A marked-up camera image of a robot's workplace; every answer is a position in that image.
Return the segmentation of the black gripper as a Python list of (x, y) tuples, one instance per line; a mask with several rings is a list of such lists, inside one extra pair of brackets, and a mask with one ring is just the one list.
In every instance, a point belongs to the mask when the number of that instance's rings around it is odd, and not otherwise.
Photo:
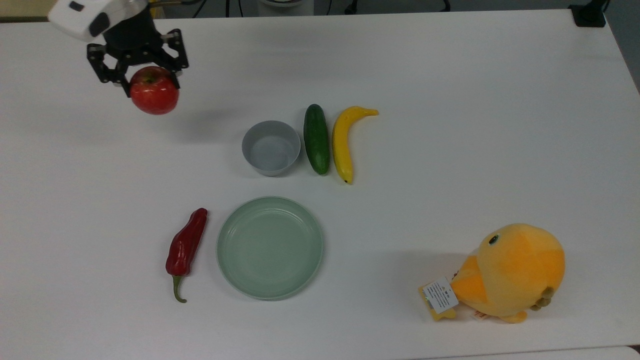
[[(106, 44), (87, 44), (87, 61), (103, 84), (120, 86), (127, 98), (131, 97), (131, 85), (126, 73), (131, 66), (156, 64), (170, 76), (178, 76), (190, 66), (182, 31), (175, 28), (160, 34), (150, 7), (106, 30), (103, 38)], [(114, 68), (105, 63), (107, 56), (116, 60)]]

